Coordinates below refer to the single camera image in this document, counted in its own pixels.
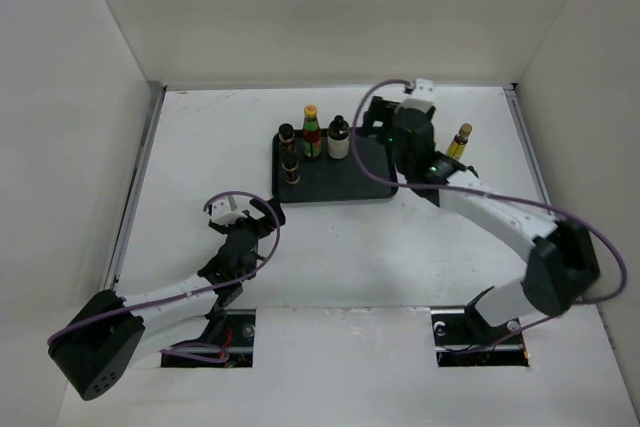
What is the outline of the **red chili sauce bottle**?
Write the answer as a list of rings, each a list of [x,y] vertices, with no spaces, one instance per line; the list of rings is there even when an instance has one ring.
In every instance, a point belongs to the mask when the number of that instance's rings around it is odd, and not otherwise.
[[[321,128],[317,117],[317,107],[312,104],[304,107],[302,146],[303,153],[308,159],[316,159],[321,155]]]

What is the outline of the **black-capped spice jar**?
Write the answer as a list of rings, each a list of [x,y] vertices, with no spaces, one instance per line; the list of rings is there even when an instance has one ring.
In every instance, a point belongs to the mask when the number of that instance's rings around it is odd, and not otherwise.
[[[280,152],[282,154],[296,153],[295,129],[291,124],[283,123],[279,126],[278,139],[279,139]]]
[[[297,155],[291,151],[284,152],[282,155],[281,167],[284,171],[285,181],[289,185],[296,185],[300,180]]]

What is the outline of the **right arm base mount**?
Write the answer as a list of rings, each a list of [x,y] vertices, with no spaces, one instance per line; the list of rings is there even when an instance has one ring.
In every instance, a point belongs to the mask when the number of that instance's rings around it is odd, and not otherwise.
[[[529,366],[518,319],[476,328],[458,308],[433,309],[430,319],[439,367]]]

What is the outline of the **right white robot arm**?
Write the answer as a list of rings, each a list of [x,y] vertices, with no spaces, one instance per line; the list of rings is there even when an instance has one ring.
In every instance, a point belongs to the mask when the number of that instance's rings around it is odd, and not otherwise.
[[[600,277],[588,229],[565,214],[551,215],[543,204],[492,192],[468,167],[437,151],[434,113],[426,101],[376,96],[363,115],[361,132],[390,149],[410,190],[473,222],[524,261],[522,275],[467,304],[466,335],[483,343],[517,317],[564,314]]]

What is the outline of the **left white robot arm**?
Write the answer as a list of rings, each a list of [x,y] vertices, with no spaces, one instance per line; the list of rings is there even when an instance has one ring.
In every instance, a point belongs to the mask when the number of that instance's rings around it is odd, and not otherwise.
[[[271,258],[259,254],[260,240],[279,238],[286,223],[278,198],[249,195],[250,206],[261,214],[254,217],[236,206],[238,195],[223,192],[205,203],[208,225],[224,242],[195,274],[142,294],[102,290],[49,338],[49,357],[82,400],[105,394],[149,354],[185,357],[191,343],[221,340],[227,307]]]

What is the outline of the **white shaker black cap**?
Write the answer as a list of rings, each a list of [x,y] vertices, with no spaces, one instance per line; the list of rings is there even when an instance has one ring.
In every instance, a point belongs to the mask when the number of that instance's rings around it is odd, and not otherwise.
[[[342,115],[336,115],[327,128],[328,155],[334,160],[344,159],[349,152],[350,126]]]

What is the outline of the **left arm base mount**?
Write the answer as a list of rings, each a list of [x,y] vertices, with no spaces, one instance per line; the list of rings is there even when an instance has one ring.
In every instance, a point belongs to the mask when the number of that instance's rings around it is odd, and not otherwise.
[[[256,338],[255,310],[227,310],[215,314],[204,333],[176,349],[182,356],[161,354],[162,368],[251,368]]]

